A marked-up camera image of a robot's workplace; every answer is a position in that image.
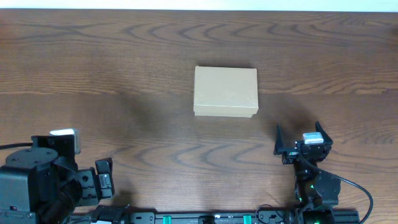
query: black cable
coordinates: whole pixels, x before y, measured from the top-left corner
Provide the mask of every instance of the black cable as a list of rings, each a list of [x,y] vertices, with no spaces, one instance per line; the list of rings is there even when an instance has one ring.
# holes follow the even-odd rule
[[[32,145],[33,145],[33,143],[31,143],[31,142],[8,144],[8,145],[0,146],[0,150],[12,149],[15,147],[27,147],[27,146],[32,146]]]
[[[283,222],[285,222],[285,218],[282,215],[280,215],[279,212],[277,210],[275,210],[274,207],[272,205],[270,205],[270,204],[262,204],[262,205],[259,206],[259,208],[257,208],[257,210],[256,210],[256,218],[259,220],[259,222],[261,222],[262,224],[268,224],[268,223],[262,221],[259,218],[259,210],[260,210],[260,208],[264,207],[265,205],[271,207],[273,209],[273,211],[283,220]]]
[[[347,184],[350,184],[350,185],[358,188],[359,190],[362,190],[369,197],[369,209],[368,209],[368,212],[366,212],[366,215],[363,217],[363,219],[359,222],[359,224],[364,223],[369,218],[369,216],[371,215],[372,209],[373,209],[373,198],[372,198],[372,195],[365,188],[363,188],[359,184],[356,184],[350,180],[347,180],[346,178],[342,178],[336,174],[332,174],[332,173],[329,173],[321,168],[317,168],[316,166],[312,165],[309,161],[307,161],[306,158],[304,158],[303,152],[301,150],[299,150],[299,155],[300,155],[301,159],[306,163],[306,165],[308,165],[312,169],[317,170],[319,172],[325,172],[327,174],[330,174],[332,177],[337,178],[343,182],[346,182]]]
[[[304,205],[303,208],[301,208],[300,210],[298,210],[298,216],[301,216],[301,214],[310,206],[310,204],[306,204]]]

